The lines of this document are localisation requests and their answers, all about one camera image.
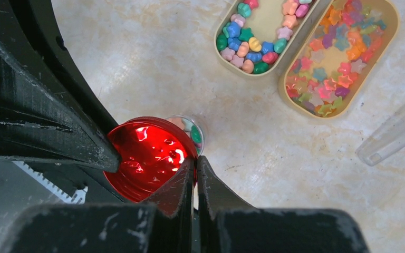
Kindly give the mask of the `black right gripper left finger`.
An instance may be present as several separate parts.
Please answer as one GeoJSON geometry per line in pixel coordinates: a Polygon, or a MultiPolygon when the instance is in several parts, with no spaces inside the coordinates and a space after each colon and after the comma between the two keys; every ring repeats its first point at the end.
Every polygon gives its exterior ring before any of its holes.
{"type": "Polygon", "coordinates": [[[140,203],[38,205],[11,226],[0,252],[191,252],[194,160],[140,203]]]}

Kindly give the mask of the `clear plastic scoop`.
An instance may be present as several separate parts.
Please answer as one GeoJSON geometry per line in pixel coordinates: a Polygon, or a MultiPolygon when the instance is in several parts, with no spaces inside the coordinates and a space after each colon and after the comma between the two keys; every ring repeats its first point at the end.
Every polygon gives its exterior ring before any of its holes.
{"type": "Polygon", "coordinates": [[[405,104],[356,150],[358,158],[374,166],[405,147],[405,104]]]}

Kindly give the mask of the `red jar lid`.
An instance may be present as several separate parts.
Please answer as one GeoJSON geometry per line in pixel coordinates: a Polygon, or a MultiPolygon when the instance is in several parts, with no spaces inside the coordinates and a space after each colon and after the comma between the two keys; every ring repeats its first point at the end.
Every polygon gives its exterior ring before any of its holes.
{"type": "Polygon", "coordinates": [[[197,148],[182,128],[165,119],[133,118],[107,135],[121,156],[117,172],[104,175],[127,200],[141,202],[179,170],[186,158],[196,158],[197,148]]]}

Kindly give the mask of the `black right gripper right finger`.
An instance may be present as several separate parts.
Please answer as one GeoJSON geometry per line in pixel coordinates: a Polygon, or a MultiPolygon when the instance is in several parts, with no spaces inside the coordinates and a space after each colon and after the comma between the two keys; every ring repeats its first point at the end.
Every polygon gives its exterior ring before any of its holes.
{"type": "Polygon", "coordinates": [[[196,162],[202,252],[369,252],[358,223],[345,211],[256,208],[196,162]]]}

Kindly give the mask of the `clear plastic jar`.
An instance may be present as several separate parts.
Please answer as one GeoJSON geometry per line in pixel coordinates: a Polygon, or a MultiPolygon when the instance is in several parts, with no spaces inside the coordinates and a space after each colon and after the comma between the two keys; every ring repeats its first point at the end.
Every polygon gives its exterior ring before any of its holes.
{"type": "Polygon", "coordinates": [[[194,117],[176,114],[166,118],[167,121],[181,128],[194,144],[197,154],[202,155],[207,141],[204,126],[194,117]]]}

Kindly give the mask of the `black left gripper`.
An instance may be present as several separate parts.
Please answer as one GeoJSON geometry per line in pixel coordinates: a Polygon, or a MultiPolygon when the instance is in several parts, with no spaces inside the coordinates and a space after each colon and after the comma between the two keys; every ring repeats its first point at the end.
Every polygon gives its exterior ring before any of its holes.
{"type": "Polygon", "coordinates": [[[106,134],[118,124],[73,61],[52,2],[10,5],[17,19],[0,17],[0,160],[115,172],[106,134]]]}

